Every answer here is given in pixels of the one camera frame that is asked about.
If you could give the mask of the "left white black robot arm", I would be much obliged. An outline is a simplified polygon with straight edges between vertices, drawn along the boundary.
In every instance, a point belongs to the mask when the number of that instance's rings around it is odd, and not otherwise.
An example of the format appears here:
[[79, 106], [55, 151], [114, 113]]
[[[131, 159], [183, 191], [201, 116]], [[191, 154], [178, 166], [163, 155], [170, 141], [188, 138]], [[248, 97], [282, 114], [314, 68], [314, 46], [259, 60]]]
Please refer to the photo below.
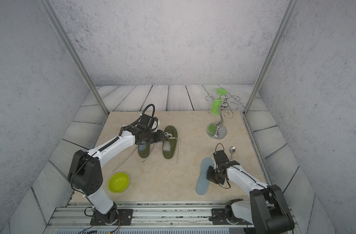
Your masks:
[[120, 132], [106, 143], [88, 151], [78, 150], [72, 159], [68, 180], [72, 189], [82, 193], [94, 207], [94, 217], [113, 224], [118, 218], [116, 204], [103, 189], [102, 168], [123, 150], [143, 143], [162, 142], [164, 133], [158, 130], [155, 106], [147, 105], [133, 123], [120, 128]]

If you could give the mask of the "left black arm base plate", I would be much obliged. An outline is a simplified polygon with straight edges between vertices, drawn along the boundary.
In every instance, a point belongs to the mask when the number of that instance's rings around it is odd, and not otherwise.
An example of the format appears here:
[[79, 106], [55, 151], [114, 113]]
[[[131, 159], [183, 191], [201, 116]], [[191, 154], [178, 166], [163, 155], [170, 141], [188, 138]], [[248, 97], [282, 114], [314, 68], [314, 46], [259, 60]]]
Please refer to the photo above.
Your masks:
[[133, 218], [133, 209], [113, 209], [107, 214], [101, 214], [97, 210], [91, 217], [92, 226], [130, 226]]

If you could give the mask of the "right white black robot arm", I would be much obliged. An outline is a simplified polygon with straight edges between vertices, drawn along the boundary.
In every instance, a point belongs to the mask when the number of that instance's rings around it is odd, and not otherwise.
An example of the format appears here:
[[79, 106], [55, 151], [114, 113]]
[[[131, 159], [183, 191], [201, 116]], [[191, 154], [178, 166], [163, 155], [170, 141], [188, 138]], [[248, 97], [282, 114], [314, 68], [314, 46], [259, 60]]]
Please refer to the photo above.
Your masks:
[[226, 221], [237, 225], [242, 220], [253, 224], [257, 234], [282, 234], [294, 231], [295, 223], [282, 190], [277, 185], [268, 185], [246, 172], [236, 161], [221, 164], [218, 168], [209, 166], [207, 179], [222, 186], [232, 181], [245, 193], [249, 202], [234, 199], [226, 202], [222, 214], [210, 221]]

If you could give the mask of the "lime green bowl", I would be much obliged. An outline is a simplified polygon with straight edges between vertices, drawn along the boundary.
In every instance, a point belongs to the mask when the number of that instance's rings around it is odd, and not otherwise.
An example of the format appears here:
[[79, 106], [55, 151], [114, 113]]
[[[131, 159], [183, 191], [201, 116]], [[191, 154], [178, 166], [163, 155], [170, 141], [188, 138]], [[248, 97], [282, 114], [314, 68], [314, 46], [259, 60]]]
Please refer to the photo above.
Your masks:
[[129, 176], [127, 173], [118, 172], [108, 182], [108, 189], [113, 193], [121, 193], [128, 188]]

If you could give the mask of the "green plastic wine glass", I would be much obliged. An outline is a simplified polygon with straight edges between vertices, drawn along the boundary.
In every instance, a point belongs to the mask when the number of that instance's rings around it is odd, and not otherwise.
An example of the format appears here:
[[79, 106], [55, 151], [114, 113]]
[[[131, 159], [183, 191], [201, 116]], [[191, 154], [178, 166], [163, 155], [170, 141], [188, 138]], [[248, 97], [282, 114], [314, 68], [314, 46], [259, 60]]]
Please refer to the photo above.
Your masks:
[[209, 100], [212, 101], [212, 106], [210, 108], [209, 113], [213, 114], [213, 115], [219, 115], [220, 114], [219, 109], [220, 109], [221, 104], [223, 103], [222, 97], [226, 97], [228, 92], [225, 89], [218, 88], [216, 90], [216, 94], [218, 95], [217, 98], [215, 98], [214, 96], [209, 95]]

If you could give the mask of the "olive green shoe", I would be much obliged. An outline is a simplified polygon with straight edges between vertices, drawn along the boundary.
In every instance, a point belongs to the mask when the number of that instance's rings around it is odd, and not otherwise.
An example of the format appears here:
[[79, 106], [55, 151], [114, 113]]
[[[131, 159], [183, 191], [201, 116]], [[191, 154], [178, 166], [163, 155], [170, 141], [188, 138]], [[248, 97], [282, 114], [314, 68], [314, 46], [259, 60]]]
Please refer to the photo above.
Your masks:
[[121, 163], [119, 163], [115, 167], [113, 171], [118, 170], [120, 167], [122, 167], [128, 161], [128, 159], [134, 154], [134, 152], [138, 151], [138, 155], [140, 156], [140, 158], [146, 159], [147, 157], [149, 157], [152, 150], [153, 149], [150, 148], [150, 144], [139, 144], [131, 151], [131, 153], [123, 161], [121, 161]]
[[179, 161], [181, 142], [178, 139], [176, 128], [169, 125], [163, 131], [162, 153], [165, 159], [170, 160], [176, 157], [176, 163]]

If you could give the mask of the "right aluminium frame post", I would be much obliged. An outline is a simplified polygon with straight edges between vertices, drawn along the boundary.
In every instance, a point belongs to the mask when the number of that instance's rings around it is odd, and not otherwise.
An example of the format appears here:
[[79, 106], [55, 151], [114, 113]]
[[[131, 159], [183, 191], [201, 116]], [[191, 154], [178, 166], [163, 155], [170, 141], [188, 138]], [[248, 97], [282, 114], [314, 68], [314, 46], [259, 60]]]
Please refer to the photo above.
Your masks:
[[274, 40], [273, 40], [273, 43], [270, 47], [270, 50], [267, 54], [267, 57], [264, 61], [264, 64], [261, 68], [261, 71], [258, 75], [258, 78], [256, 79], [256, 82], [254, 84], [254, 87], [253, 87], [253, 90], [251, 92], [251, 95], [250, 95], [250, 98], [246, 104], [246, 107], [245, 107], [245, 111], [243, 112], [244, 115], [246, 116], [248, 114], [248, 112], [251, 110], [251, 107], [253, 105], [253, 102], [257, 96], [257, 93], [259, 92], [261, 86], [262, 86], [262, 83], [264, 82], [265, 80], [265, 77], [267, 75], [267, 72], [273, 62], [273, 59], [276, 55], [276, 52], [278, 50], [278, 47], [279, 47], [279, 44], [281, 42], [281, 40], [283, 39], [283, 36], [285, 34], [285, 31], [288, 27], [288, 24], [291, 20], [291, 17], [294, 13], [294, 10], [296, 9], [296, 6], [297, 6], [297, 0], [290, 0], [288, 2], [288, 5], [287, 5], [287, 9], [284, 13], [284, 16], [282, 18], [282, 21], [277, 29], [277, 32], [275, 34], [275, 37], [274, 37]]

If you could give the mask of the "aluminium front rail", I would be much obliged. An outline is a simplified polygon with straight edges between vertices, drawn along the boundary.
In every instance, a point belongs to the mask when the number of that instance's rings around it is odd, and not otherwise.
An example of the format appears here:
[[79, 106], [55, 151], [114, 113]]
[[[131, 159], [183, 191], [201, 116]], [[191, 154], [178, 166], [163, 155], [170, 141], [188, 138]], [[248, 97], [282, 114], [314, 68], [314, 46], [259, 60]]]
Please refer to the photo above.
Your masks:
[[135, 234], [135, 233], [246, 233], [256, 232], [254, 225], [213, 225], [211, 210], [225, 208], [223, 201], [202, 202], [126, 202], [117, 209], [133, 209], [130, 226], [92, 226], [92, 208], [86, 203], [57, 208], [50, 218], [46, 234]]

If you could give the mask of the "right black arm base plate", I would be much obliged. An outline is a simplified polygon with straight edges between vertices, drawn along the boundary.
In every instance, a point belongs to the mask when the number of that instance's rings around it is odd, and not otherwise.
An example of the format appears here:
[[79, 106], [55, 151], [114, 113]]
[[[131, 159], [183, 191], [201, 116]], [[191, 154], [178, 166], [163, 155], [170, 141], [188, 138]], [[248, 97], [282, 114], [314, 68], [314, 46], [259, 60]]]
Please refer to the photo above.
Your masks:
[[251, 225], [250, 222], [244, 219], [230, 217], [229, 212], [225, 208], [212, 209], [209, 221], [213, 225]]

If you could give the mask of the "silver metal spoon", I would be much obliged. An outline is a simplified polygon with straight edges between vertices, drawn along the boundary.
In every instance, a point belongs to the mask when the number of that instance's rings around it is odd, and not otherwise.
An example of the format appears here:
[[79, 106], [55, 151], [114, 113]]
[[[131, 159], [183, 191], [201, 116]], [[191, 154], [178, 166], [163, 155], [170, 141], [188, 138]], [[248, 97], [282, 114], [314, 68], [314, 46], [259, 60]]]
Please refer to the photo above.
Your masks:
[[229, 153], [230, 153], [230, 161], [232, 161], [232, 160], [233, 160], [233, 155], [235, 154], [235, 152], [236, 152], [236, 148], [235, 148], [235, 146], [231, 146], [231, 147], [229, 148]]

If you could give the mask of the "grey blue insole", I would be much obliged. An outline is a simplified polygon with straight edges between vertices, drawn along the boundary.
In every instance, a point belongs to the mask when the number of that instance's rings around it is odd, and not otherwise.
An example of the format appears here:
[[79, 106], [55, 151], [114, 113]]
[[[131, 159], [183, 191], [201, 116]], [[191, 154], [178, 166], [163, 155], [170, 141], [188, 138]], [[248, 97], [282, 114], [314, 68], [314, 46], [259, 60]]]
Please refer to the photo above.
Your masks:
[[209, 188], [210, 181], [206, 178], [206, 175], [210, 166], [214, 167], [213, 160], [210, 157], [204, 158], [200, 165], [199, 178], [196, 185], [196, 192], [201, 196], [205, 195]]

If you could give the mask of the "silver metal cup stand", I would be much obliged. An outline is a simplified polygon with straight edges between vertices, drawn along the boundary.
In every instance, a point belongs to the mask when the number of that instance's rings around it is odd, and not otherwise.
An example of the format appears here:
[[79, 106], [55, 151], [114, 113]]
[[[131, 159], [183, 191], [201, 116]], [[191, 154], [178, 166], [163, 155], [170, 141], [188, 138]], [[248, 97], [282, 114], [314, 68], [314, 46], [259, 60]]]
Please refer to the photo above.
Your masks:
[[[209, 100], [209, 95], [207, 95], [205, 99], [206, 101], [210, 102], [212, 106], [212, 101]], [[228, 93], [226, 97], [222, 97], [222, 99], [223, 103], [221, 104], [219, 109], [220, 114], [216, 115], [219, 116], [219, 121], [213, 122], [207, 126], [208, 136], [215, 140], [223, 139], [227, 135], [227, 129], [224, 126], [225, 119], [231, 119], [234, 116], [235, 111], [238, 111], [240, 113], [243, 113], [245, 111], [245, 106], [243, 105], [243, 103], [240, 102], [239, 96], [229, 95]]]

